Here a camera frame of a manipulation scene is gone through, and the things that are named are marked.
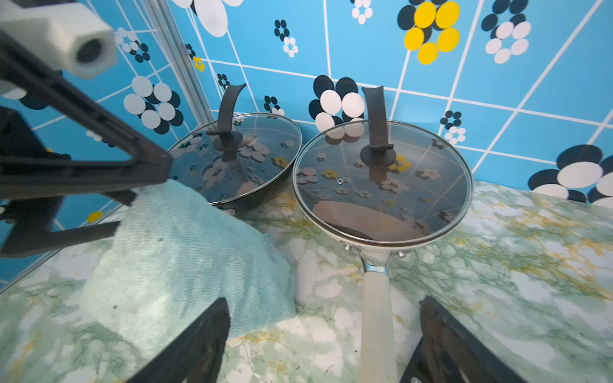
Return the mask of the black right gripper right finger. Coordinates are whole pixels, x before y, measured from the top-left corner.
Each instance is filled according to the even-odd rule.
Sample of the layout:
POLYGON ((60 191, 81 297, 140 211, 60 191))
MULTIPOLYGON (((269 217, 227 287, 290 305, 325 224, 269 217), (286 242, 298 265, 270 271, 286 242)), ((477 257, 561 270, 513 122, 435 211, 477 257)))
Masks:
POLYGON ((402 382, 525 383, 431 296, 420 302, 422 336, 402 382))

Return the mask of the light green microfiber cloth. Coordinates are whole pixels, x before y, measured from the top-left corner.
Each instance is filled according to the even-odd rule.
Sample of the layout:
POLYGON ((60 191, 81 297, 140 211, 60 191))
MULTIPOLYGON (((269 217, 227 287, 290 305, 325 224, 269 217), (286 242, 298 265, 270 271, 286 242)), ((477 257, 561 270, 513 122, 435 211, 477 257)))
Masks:
POLYGON ((218 298, 236 338, 294 317, 295 290, 268 236, 169 180, 137 190, 81 307, 152 357, 218 298))

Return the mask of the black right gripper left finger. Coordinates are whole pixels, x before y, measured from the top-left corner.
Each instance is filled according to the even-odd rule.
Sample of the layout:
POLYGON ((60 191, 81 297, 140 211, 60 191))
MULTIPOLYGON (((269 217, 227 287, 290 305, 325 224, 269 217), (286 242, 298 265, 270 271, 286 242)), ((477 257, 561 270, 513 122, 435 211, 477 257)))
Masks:
POLYGON ((228 303, 218 298, 129 382, 216 382, 230 325, 228 303))

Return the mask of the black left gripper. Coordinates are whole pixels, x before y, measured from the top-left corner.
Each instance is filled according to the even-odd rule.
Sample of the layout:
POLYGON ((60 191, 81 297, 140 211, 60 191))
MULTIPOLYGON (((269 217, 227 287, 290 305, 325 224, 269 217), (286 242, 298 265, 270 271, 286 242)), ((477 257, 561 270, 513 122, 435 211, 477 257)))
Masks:
POLYGON ((120 162, 72 161, 49 153, 18 113, 3 109, 1 198, 10 202, 6 215, 14 226, 1 248, 2 258, 20 259, 114 236, 119 221, 53 231, 66 196, 102 194, 131 204, 134 188, 167 180, 172 159, 166 151, 5 33, 1 34, 1 78, 45 98, 51 107, 130 156, 120 162))

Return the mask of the glass pot lid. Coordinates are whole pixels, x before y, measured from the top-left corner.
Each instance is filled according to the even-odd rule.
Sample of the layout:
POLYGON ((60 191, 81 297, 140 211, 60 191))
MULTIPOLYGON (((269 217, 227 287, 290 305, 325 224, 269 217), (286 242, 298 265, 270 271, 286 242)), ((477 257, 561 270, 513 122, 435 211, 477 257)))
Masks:
POLYGON ((383 88, 362 92, 367 119, 322 132, 295 159, 300 208, 353 244, 413 247, 445 236, 472 203, 467 162, 429 130, 388 120, 383 88))
POLYGON ((202 195, 203 171, 230 161, 263 169, 261 176, 276 169, 273 157, 289 162, 303 145, 300 127, 278 113, 235 113, 236 102, 245 84, 228 86, 220 103, 218 119, 206 124, 175 144, 169 153, 169 178, 202 195))

